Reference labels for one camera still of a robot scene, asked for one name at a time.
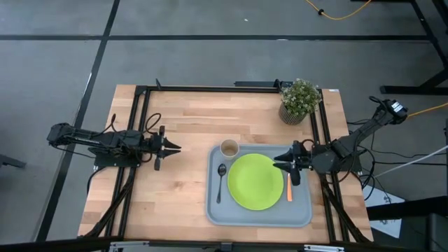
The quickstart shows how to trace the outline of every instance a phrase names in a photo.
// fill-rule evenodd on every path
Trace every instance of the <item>wire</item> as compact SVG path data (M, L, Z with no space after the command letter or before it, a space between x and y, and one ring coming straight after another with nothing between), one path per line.
M370 175L370 174L361 175L361 176L359 176L359 177L362 178L362 177L364 177L364 176L367 177L366 180L368 180L368 179L371 178L371 175ZM374 190L374 189L375 189L375 180L373 180L372 189L370 190L369 195L368 195L364 200L368 200L368 199L370 198L370 196L372 196L372 193L373 193L373 190Z
M95 158L95 157L92 157L92 156L89 156L89 155L86 155L86 154L77 153L76 151L67 150L67 149L63 149L63 148L56 147L56 146L52 146L52 147L53 147L53 148L56 148L56 149L58 149L58 150L61 150L61 151L68 152L68 153L73 153L73 154L77 154L77 155L82 155L82 156L84 156L84 157L86 157L86 158Z
M363 125L365 124L369 119L362 119L362 120L357 120L356 122L349 122L347 121L348 125ZM412 156L406 156L403 154L399 154L399 153L394 153L394 152L388 152L388 151L380 151L380 150L374 150L373 149L373 143L375 140L375 133L373 133L372 135L372 143L370 144L370 150L375 152L375 153L381 153L381 154L393 154L393 155L399 155L402 158L415 158L418 156L425 156L425 155L429 155L429 154L414 154ZM445 153L438 153L438 154L434 154L434 155L445 155ZM385 165L399 165L400 163L384 163L384 162L378 162L379 164L385 164Z
M101 136L101 135L104 134L110 127L112 127L112 130L113 130L114 132L117 132L117 131L115 130L115 128L113 127L113 122L115 122L115 118L116 118L116 114L113 114L113 115L112 115L112 118L111 118L111 123L106 127L106 129L104 129L102 132L100 132L100 133L98 133L98 134L93 134L92 137L98 137L98 136Z
M431 154L429 154L429 155L426 155L426 156L424 156L424 157L420 157L418 160L414 160L414 161L411 161L411 162L407 162L407 163L405 163L405 164L402 164L402 165L399 165L399 166L397 166L397 167L394 167L394 168L392 168L392 169L390 169L390 170L388 170L388 171L382 172L382 173L378 174L377 177L379 177L379 176L383 176L383 175L385 175L385 174L387 174L387 173L389 173L389 172L395 171L395 170L397 170L397 169L399 169L399 168L402 168L402 167L405 167L405 166L407 166L407 165L412 165L412 164L414 164L414 163L416 163L416 162L418 162L418 161L425 160L426 158L429 158L429 157L433 156L434 154L437 154L437 153L439 153L439 152L441 152L441 151L444 151L444 150L446 150L447 148L448 148L448 145L445 146L445 147L442 147L441 149L439 149L439 150L437 150L437 151L435 151L435 152L433 152L433 153L431 153Z
M353 167L355 166L355 161L356 158L358 157L358 151L357 151L357 147L358 147L358 140L359 137L361 136L361 134L359 134L356 139L355 139L355 148L353 149L353 157L352 157L352 161L351 161L351 165L350 168L347 170L347 173L338 181L339 183L343 182L351 173L351 170L353 169Z
M154 116L159 116L159 118L157 118L157 120L150 127L148 127L149 120L151 120L151 118L153 118ZM160 121L161 118L161 113L154 113L148 119L146 119L145 132L150 133L149 131Z
M406 162L380 162L377 161L377 164L382 164L382 165L404 165L407 164ZM414 162L412 164L408 164L408 165L435 165L435 166L447 166L447 164L437 164L437 163L422 163L422 162Z
M370 120L370 119L361 119L361 120L357 120L356 122L349 122L349 121L347 121L347 124L350 124L350 125L363 125L368 120Z
M350 13L350 14L344 16L344 17L331 17L331 16L325 14L325 13L323 12L323 9L319 9L319 8L317 8L317 7L316 7L310 0L305 0L305 1L308 2L309 5L313 6L314 10L316 10L316 11L319 13L319 15L323 15L323 16L325 16L326 18L329 18L329 19L331 19L331 20L344 20L344 19L346 19L346 18L350 18L352 15L357 14L360 10L364 9L364 7L366 7L372 0L367 1L367 2L364 3L360 8L358 8L358 10L355 10L354 12L352 12L352 13Z
M380 150L373 150L371 149L371 151L375 152L375 153L380 153L380 154L394 154L394 155L399 155L402 158L415 158L421 155L429 155L429 154L414 154L412 156L406 156L403 154L399 154L399 153L394 153L394 152L387 152L387 151L380 151ZM445 155L445 153L438 153L438 154L434 154L434 155Z
M311 140L311 139L305 139L305 140L303 140L303 141L302 141L302 144L304 144L304 143L306 143L306 142L308 142L308 141L309 141L309 142L312 142L312 143L314 144L314 141Z
M434 106L432 108L427 108L427 109L424 109L422 111L419 111L419 112L416 112L416 113L412 113L412 114L408 115L407 117L410 118L412 116L417 116L417 115L420 115L421 113L425 113L425 112L428 112L428 111L433 111L435 109L440 109L440 108L442 108L444 106L448 106L448 102L446 104L442 104L442 105L439 105L439 106Z
M384 186L381 184L381 182L379 182L379 179L378 179L375 175L372 175L372 178L378 182L379 187L381 187L381 190L383 191L383 193L385 194L386 198L388 199L388 203L389 203L389 204L392 204L392 199L389 197L389 194L387 194L387 192L386 192L386 190L384 189Z
M95 174L97 174L98 172L100 172L102 169L104 169L106 167L98 167L98 169L96 171L94 171L90 176L89 176L89 180L87 181L87 194L89 194L89 190L90 190L90 183L92 181L93 176L95 176Z
M373 177L373 171L375 170L375 164L377 163L377 161L375 160L375 156L369 149L367 149L366 147L363 147L363 146L358 146L358 147L365 149L370 154L370 157L372 157L372 166L371 166L369 174L368 174L369 177L364 181L364 183L361 183L362 189L364 189L364 187L369 183L370 179Z

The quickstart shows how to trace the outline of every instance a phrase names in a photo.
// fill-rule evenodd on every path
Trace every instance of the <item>wooden table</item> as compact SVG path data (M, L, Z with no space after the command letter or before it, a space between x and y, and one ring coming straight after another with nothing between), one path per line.
M126 129L134 90L135 85L117 86L106 124L115 113L115 128ZM339 91L323 90L323 100L332 139L347 135ZM309 171L313 218L305 227L219 226L212 224L205 215L207 155L212 146L223 139L235 139L242 144L289 145L294 139L313 138L309 117L296 126L281 122L278 116L280 103L279 94L152 91L147 116L156 112L162 114L153 131L165 125L167 138L182 146L182 152L163 160L160 171L154 170L153 161L137 169L125 238L328 243L321 186L313 171ZM139 114L137 111L135 125ZM322 141L319 112L316 115ZM110 167L93 178L78 232L80 235L90 231L109 207L117 170L117 167ZM359 181L350 175L341 182L340 188L346 212L361 232L372 239ZM339 219L335 210L332 212L340 239ZM113 235L118 233L120 216L119 209L115 215Z

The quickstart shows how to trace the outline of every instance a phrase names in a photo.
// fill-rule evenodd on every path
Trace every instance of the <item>cable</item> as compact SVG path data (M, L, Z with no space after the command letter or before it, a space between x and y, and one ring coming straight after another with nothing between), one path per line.
M102 169L104 169L106 167L98 167L98 169L96 171L94 171L90 176L89 176L89 180L87 181L87 195L89 195L89 190L90 190L90 183L92 181L93 176L95 176L95 174L97 174L98 172L100 172Z
M110 127L112 127L112 130L113 130L114 132L117 132L117 131L115 130L115 128L113 127L113 122L115 122L115 118L116 118L116 114L113 114L113 115L112 115L112 118L111 118L111 123L106 127L106 129L104 129L102 132L100 132L100 133L98 133L98 134L94 134L94 135L92 135L92 137L98 137L98 136L101 136L101 135L104 134Z
M370 175L370 174L361 175L361 176L359 176L359 177L362 178L362 177L364 177L364 176L367 176L367 177L368 177L366 180L368 180L368 179L371 178L371 175ZM370 198L370 196L372 196L372 193L373 193L373 190L374 190L374 189L375 189L375 180L373 180L372 189L370 190L369 195L368 195L364 200L368 200L368 199Z
M304 144L304 143L306 143L306 142L312 142L313 144L314 144L314 141L312 140L312 139L305 139L305 140L303 140L302 142L301 142L301 144Z
M375 164L377 163L377 161L375 160L375 156L369 149L367 149L366 147L363 147L363 146L358 146L358 147L365 149L370 154L370 157L372 157L372 166L371 166L369 174L368 174L369 177L366 178L364 183L361 183L361 187L362 187L362 189L364 189L364 187L369 183L370 179L373 177L373 171L375 170Z
M395 170L397 170L397 169L399 169L399 168L402 168L402 167L405 167L405 166L407 166L407 165L412 165L412 164L414 164L414 163L416 163L416 162L418 162L418 161L425 160L426 158L429 158L429 157L433 156L434 154L437 154L437 153L439 153L439 152L441 152L441 151L444 151L444 150L446 150L447 148L448 148L448 145L445 146L445 147L442 147L441 149L439 149L439 150L437 150L437 151L435 151L435 152L433 152L433 153L431 153L431 154L429 154L429 155L426 155L426 156L424 156L424 157L420 157L418 160L414 160L414 161L411 161L411 162L407 162L407 163L405 163L405 164L402 164L402 165L399 165L399 166L397 166L397 167L394 167L394 168L392 168L392 169L390 169L390 170L388 170L388 171L382 172L382 173L378 174L377 177L383 176L383 175L385 175L385 174L387 174L387 173L389 173L389 172L395 171Z
M349 121L347 121L347 124L350 124L350 125L363 125L366 122L368 122L368 120L370 120L370 119L361 119L361 120L357 120L356 122L349 122Z
M56 148L56 149L58 149L58 150L61 150L61 151L68 152L68 153L73 153L73 154L77 154L77 155L82 155L82 156L84 156L84 157L86 157L86 158L95 158L95 157L92 157L92 156L89 156L89 155L86 155L86 154L77 153L76 151L67 150L67 149L63 149L63 148L56 147L56 146L52 146L52 147L53 147L53 148Z
M368 120L369 120L369 119L361 119L361 120L357 120L356 122L349 122L349 121L347 121L347 124L349 124L349 125L363 125L363 124L366 123ZM412 156L406 156L406 155L399 154L399 153L394 153L394 152L387 152L387 151L374 150L374 149L373 149L373 143L374 143L374 140L375 140L375 133L373 133L373 135L372 135L372 143L370 144L370 150L373 151L373 152L375 152L375 153L399 155L399 156L402 157L402 158L415 158L415 157L418 157L418 156L429 155L429 154L414 154L414 155L412 155ZM445 153L438 153L438 154L434 154L434 155L445 155ZM400 165L400 163L383 163L383 162L378 162L378 163L380 163L380 164L385 164L385 165Z
M412 113L412 114L408 115L407 117L410 118L412 116L417 116L417 115L420 115L421 113L425 113L425 112L428 112L428 111L433 111L435 109L440 109L440 108L442 108L444 106L448 106L448 102L446 104L442 104L442 105L439 105L439 106L434 106L432 108L427 108L427 109L424 109L422 111L419 111L419 112L416 112L416 113Z
M404 165L407 164L406 162L380 162L377 161L377 164L382 164L382 165ZM435 165L435 166L447 166L447 164L437 164L437 163L422 163L422 162L414 162L412 164L408 164L408 165Z
M150 127L148 127L149 120L151 120L151 118L153 118L154 116L159 116L159 118L157 118L157 120ZM146 119L145 132L150 133L149 131L160 121L161 118L161 113L154 113L148 119Z
M418 157L418 156L420 156L420 155L429 155L429 154L414 154L414 155L412 155L412 156L406 156L406 155L403 155L403 154L399 154L399 153L394 153L394 152L387 152L387 151L380 151L380 150L371 150L371 151L373 151L373 152L375 152L375 153L381 153L381 154L394 154L394 155L399 155L400 157L402 157L402 158L415 158L415 157ZM445 155L445 153L438 153L438 154L434 154L434 155Z
M331 20L344 20L344 19L346 19L346 18L350 18L352 15L357 14L360 10L364 9L364 7L366 7L372 0L367 1L367 2L364 3L360 8L358 8L358 10L355 10L354 12L352 12L352 13L350 13L350 14L344 16L344 17L331 17L331 16L325 14L325 13L323 12L323 9L319 9L319 8L317 8L317 7L316 7L310 0L305 0L305 1L308 2L309 5L313 6L314 10L316 10L317 13L318 13L319 15L323 15L323 16L325 16L326 18L329 18L329 19L331 19Z
M384 189L384 186L381 184L381 182L379 182L379 179L378 179L375 175L372 175L372 178L378 182L379 187L381 187L381 190L383 191L383 193L385 194L386 198L388 199L388 203L389 203L389 204L392 204L392 199L389 197L389 194L387 194L387 192L386 192L386 190Z

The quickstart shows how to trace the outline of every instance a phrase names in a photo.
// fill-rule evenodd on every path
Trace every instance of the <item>green plate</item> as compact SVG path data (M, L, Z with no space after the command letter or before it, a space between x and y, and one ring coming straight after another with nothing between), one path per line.
M230 168L227 186L233 199L250 210L265 210L279 200L283 192L281 170L265 155L247 154Z

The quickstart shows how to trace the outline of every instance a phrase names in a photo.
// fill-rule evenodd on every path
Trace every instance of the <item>orange utensil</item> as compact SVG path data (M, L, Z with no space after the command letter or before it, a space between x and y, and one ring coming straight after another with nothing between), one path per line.
M286 197L288 198L289 202L293 201L293 190L291 189L291 175L288 174L288 179L287 179L287 186L286 186Z

